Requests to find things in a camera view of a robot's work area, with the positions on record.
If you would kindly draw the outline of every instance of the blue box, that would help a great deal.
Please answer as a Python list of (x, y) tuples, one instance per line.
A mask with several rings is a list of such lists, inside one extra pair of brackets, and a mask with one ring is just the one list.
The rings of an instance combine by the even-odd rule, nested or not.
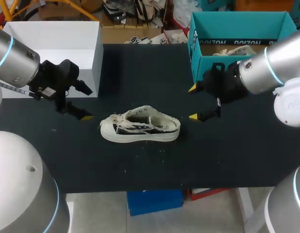
[(218, 11), (220, 7), (234, 3), (234, 0), (197, 0), (203, 11)]
[(183, 194), (181, 190), (127, 192), (127, 202), (130, 215), (136, 216), (181, 207)]
[(250, 56), (203, 56), (200, 44), (272, 45), (296, 31), (287, 12), (194, 12), (188, 49), (193, 81), (201, 81), (214, 62), (228, 67)]

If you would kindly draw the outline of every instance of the yellow frame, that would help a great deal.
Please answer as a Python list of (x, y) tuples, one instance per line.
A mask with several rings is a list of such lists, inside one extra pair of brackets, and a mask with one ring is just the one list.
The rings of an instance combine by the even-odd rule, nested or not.
[[(88, 13), (87, 11), (85, 11), (84, 9), (82, 9), (81, 7), (76, 5), (75, 3), (71, 2), (70, 0), (45, 0), (45, 1), (64, 2), (64, 3), (68, 4), (69, 6), (73, 7), (74, 9), (78, 10), (82, 14), (86, 15), (91, 20), (99, 21), (98, 18), (96, 18), (92, 14)], [(32, 2), (28, 6), (24, 7), (16, 14), (13, 14), (13, 13), (19, 3), (19, 0), (14, 0), (10, 9), (8, 8), (8, 5), (6, 4), (5, 0), (0, 0), (0, 6), (1, 6), (2, 12), (5, 16), (5, 20), (7, 22), (11, 22), (15, 16), (18, 16), (19, 14), (21, 14), (22, 12), (24, 12), (25, 10), (27, 10), (29, 7), (33, 6), (37, 2), (38, 2), (38, 0), (32, 0)]]

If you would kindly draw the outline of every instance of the teal cardboard box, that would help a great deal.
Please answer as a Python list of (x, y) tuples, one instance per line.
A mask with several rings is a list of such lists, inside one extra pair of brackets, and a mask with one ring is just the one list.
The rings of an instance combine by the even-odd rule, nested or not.
[(203, 56), (201, 45), (269, 46), (296, 31), (287, 12), (194, 12), (191, 17), (188, 49), (193, 81), (201, 81), (214, 62), (225, 64), (250, 56)]
[(300, 27), (300, 0), (295, 0), (292, 11), (291, 11), (291, 17), (296, 24), (297, 27)]
[(234, 3), (234, 0), (197, 0), (203, 11), (217, 11), (220, 7)]

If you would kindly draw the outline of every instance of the sneaker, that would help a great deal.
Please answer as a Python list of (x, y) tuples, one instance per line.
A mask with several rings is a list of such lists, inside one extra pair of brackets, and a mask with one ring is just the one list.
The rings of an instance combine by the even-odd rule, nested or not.
[(256, 52), (254, 52), (249, 45), (244, 45), (244, 46), (237, 47), (233, 50), (227, 51), (227, 49), (224, 49), (221, 50), (220, 53), (213, 54), (213, 56), (231, 56), (231, 55), (237, 55), (237, 56), (256, 55)]
[(169, 142), (179, 136), (180, 125), (176, 118), (145, 105), (124, 114), (112, 114), (100, 122), (100, 132), (111, 142)]

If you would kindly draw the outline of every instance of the shoelace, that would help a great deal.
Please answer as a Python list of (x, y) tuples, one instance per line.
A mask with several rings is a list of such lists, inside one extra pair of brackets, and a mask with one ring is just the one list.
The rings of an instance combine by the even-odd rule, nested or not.
[(105, 120), (102, 120), (100, 122), (100, 126), (102, 124), (116, 124), (118, 127), (120, 126), (121, 128), (135, 128), (135, 126), (133, 125), (132, 122), (126, 120), (126, 113), (122, 114), (122, 115), (117, 115), (117, 114), (112, 114), (110, 115), (110, 117), (108, 117)]

